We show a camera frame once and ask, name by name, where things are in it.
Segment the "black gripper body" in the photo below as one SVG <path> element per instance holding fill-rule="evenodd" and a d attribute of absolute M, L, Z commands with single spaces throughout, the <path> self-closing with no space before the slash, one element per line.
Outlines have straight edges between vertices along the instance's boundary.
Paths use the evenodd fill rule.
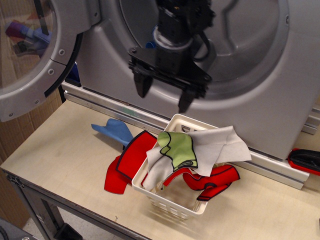
<path fill-rule="evenodd" d="M 211 53 L 211 45 L 207 37 L 192 38 L 183 45 L 170 49 L 159 43 L 156 48 L 132 47 L 128 50 L 131 59 L 129 68 L 149 71 L 152 80 L 156 79 L 185 91 L 195 91 L 195 98 L 206 95 L 208 84 L 212 78 L 196 65 Z"/>

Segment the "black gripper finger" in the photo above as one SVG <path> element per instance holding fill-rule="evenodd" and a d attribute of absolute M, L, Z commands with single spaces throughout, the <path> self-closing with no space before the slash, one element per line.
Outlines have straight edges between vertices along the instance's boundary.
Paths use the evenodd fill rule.
<path fill-rule="evenodd" d="M 196 92 L 192 89 L 183 90 L 178 103 L 178 112 L 185 113 L 192 104 L 195 96 Z"/>
<path fill-rule="evenodd" d="M 153 83 L 153 76 L 149 71 L 139 68 L 135 68 L 133 74 L 137 93 L 141 98 L 144 98 Z"/>

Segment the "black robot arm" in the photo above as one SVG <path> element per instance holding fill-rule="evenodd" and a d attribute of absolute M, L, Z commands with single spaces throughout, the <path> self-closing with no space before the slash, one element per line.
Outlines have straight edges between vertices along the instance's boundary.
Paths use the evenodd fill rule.
<path fill-rule="evenodd" d="M 197 66 L 213 48 L 205 29 L 216 16 L 209 0 L 158 0 L 155 48 L 131 48 L 129 68 L 137 93 L 144 98 L 153 80 L 181 89 L 178 108 L 185 113 L 194 99 L 206 95 L 211 76 Z"/>

